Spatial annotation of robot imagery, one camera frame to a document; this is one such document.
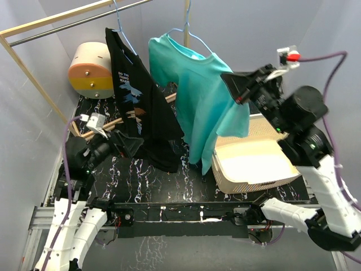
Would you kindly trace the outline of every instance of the black t-shirt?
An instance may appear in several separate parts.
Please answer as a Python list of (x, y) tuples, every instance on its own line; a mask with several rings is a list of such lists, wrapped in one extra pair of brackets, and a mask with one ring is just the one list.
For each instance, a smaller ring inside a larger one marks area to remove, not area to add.
[(179, 158), (169, 140), (184, 136), (177, 119), (139, 56), (124, 45), (118, 32), (105, 29), (111, 55), (117, 108), (123, 124), (117, 128), (130, 137), (142, 137), (138, 158), (166, 172), (178, 170)]

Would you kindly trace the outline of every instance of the clothing rack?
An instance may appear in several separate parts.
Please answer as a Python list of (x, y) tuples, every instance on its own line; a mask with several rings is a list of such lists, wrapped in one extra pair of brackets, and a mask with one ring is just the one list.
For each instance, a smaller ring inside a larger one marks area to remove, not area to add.
[[(105, 12), (105, 13), (102, 13), (102, 14), (99, 14), (99, 15), (89, 17), (87, 19), (77, 21), (75, 23), (70, 23), (70, 24), (64, 25), (62, 27), (54, 28), (52, 30), (45, 31), (43, 33), (36, 34), (34, 36), (31, 36), (31, 37), (28, 37), (28, 38), (25, 38), (25, 39), (22, 39), (22, 40), (19, 40), (19, 41), (15, 41), (15, 42), (12, 42), (12, 43), (8, 43), (7, 40), (6, 40), (6, 38), (12, 37), (12, 36), (17, 35), (17, 34), (24, 33), (24, 32), (27, 32), (29, 30), (32, 30), (32, 29), (37, 29), (39, 27), (44, 27), (45, 25), (49, 25), (49, 24), (55, 23), (57, 21), (62, 21), (62, 20), (65, 20), (65, 19), (68, 19), (68, 18), (71, 18), (71, 17), (75, 17), (75, 16), (80, 15), (80, 14), (84, 14), (84, 13), (89, 12), (89, 11), (97, 10), (97, 9), (99, 9), (101, 7), (110, 6), (111, 4), (114, 4), (113, 0), (97, 1), (97, 2), (89, 4), (89, 5), (74, 8), (72, 10), (68, 10), (68, 11), (65, 11), (65, 12), (62, 12), (62, 13), (59, 13), (59, 14), (56, 14), (56, 15), (52, 15), (52, 16), (49, 16), (49, 17), (46, 17), (46, 18), (43, 18), (43, 19), (35, 20), (35, 21), (32, 21), (32, 22), (27, 23), (27, 24), (23, 24), (23, 25), (19, 25), (17, 27), (13, 27), (13, 28), (3, 30), (3, 31), (0, 32), (0, 43), (5, 48), (5, 50), (9, 53), (9, 55), (13, 58), (15, 63), (24, 72), (24, 74), (28, 77), (30, 82), (35, 86), (35, 88), (40, 92), (40, 94), (48, 102), (48, 104), (51, 106), (51, 108), (54, 110), (54, 112), (56, 112), (59, 115), (59, 117), (61, 118), (61, 120), (64, 123), (67, 123), (68, 120), (65, 117), (65, 115), (61, 112), (61, 110), (55, 104), (55, 102), (50, 98), (50, 96), (45, 91), (43, 86), (33, 76), (31, 71), (26, 67), (26, 65), (23, 63), (21, 58), (18, 56), (18, 54), (14, 51), (14, 49), (12, 47), (14, 47), (16, 45), (19, 45), (19, 44), (29, 42), (29, 41), (36, 40), (36, 39), (41, 38), (41, 37), (48, 36), (48, 35), (53, 34), (53, 33), (57, 33), (59, 31), (65, 30), (65, 29), (69, 29), (71, 27), (75, 27), (77, 25), (81, 25), (81, 24), (87, 23), (89, 21), (93, 21), (93, 20), (102, 18), (102, 17), (108, 16), (110, 14), (114, 14), (117, 11), (126, 10), (128, 8), (135, 7), (135, 6), (150, 2), (150, 1), (152, 1), (152, 0), (142, 0), (142, 1), (130, 4), (130, 5), (127, 5), (127, 6), (124, 6), (124, 7), (120, 7), (118, 9), (114, 9), (112, 11), (108, 11), (108, 12)], [(186, 9), (187, 9), (188, 4), (189, 4), (189, 0), (186, 0), (186, 5), (185, 5)], [(184, 35), (184, 45), (185, 46), (187, 46), (188, 43), (189, 43), (189, 37), (187, 37), (187, 36), (189, 36), (188, 32), (186, 32), (185, 35)], [(174, 101), (175, 100), (175, 94), (172, 94), (172, 95), (166, 97), (166, 100), (167, 100), (168, 103)], [(103, 128), (105, 130), (111, 130), (111, 129), (114, 128), (115, 124), (121, 123), (121, 122), (122, 122), (122, 119), (119, 118), (117, 120), (114, 120), (114, 121), (111, 121), (110, 123), (105, 124)], [(87, 140), (94, 136), (94, 132), (88, 132), (88, 133), (85, 133), (85, 134), (80, 134), (79, 129), (78, 129), (75, 122), (72, 123), (72, 126), (70, 127), (70, 131), (74, 136), (81, 136), (81, 137), (86, 138)]]

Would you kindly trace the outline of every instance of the t-shirt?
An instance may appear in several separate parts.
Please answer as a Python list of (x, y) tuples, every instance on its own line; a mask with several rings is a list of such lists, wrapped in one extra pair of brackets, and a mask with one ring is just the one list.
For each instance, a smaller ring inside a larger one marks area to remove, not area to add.
[(175, 107), (184, 141), (190, 145), (189, 162), (195, 164), (201, 159), (202, 174), (206, 174), (217, 135), (248, 135), (249, 106), (236, 104), (221, 79), (221, 73), (232, 70), (215, 53), (206, 58), (168, 34), (150, 39), (149, 62), (158, 84), (178, 85)]
[(138, 55), (128, 49), (117, 32), (105, 29), (112, 62), (116, 106), (123, 124), (117, 128), (130, 137), (142, 137), (136, 158), (166, 172), (177, 172), (176, 157), (169, 140), (184, 136), (171, 107)]

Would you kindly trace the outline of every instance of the teal t-shirt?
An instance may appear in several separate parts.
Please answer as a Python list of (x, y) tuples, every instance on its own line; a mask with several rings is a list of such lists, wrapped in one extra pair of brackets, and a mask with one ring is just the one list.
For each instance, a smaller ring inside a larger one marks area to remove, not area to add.
[(248, 135), (249, 106), (236, 104), (220, 77), (232, 70), (215, 53), (204, 57), (168, 34), (150, 39), (149, 63), (159, 85), (178, 85), (175, 107), (184, 141), (190, 146), (189, 162), (196, 164), (201, 159), (205, 175), (212, 164), (217, 136)]

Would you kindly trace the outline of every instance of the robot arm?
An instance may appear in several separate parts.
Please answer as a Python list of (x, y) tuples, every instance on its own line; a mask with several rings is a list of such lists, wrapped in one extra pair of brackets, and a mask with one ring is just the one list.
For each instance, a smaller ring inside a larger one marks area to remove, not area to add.
[[(105, 132), (102, 127), (105, 116), (94, 113), (87, 121), (87, 127), (96, 135), (87, 143), (82, 137), (70, 137), (66, 144), (67, 160), (71, 177), (72, 204), (68, 219), (62, 220), (68, 208), (68, 183), (64, 166), (59, 170), (55, 188), (55, 211), (43, 253), (35, 266), (39, 271), (80, 271), (83, 260), (100, 228), (112, 220), (108, 199), (95, 198), (90, 205), (86, 202), (94, 184), (92, 171), (109, 156), (133, 157), (143, 143), (141, 138), (130, 138), (119, 130)], [(84, 221), (78, 227), (79, 218), (88, 207)]]
[(264, 194), (251, 205), (245, 219), (280, 221), (307, 233), (325, 250), (354, 251), (361, 244), (361, 214), (342, 194), (332, 146), (314, 125), (328, 109), (321, 93), (311, 86), (302, 86), (283, 99), (279, 76), (298, 67), (295, 63), (288, 65), (287, 59), (290, 54), (296, 58), (299, 55), (295, 48), (280, 49), (278, 53), (280, 69), (269, 64), (252, 73), (224, 73), (221, 77), (236, 103), (252, 101), (277, 132), (287, 135), (278, 144), (313, 189), (321, 209), (300, 208)]

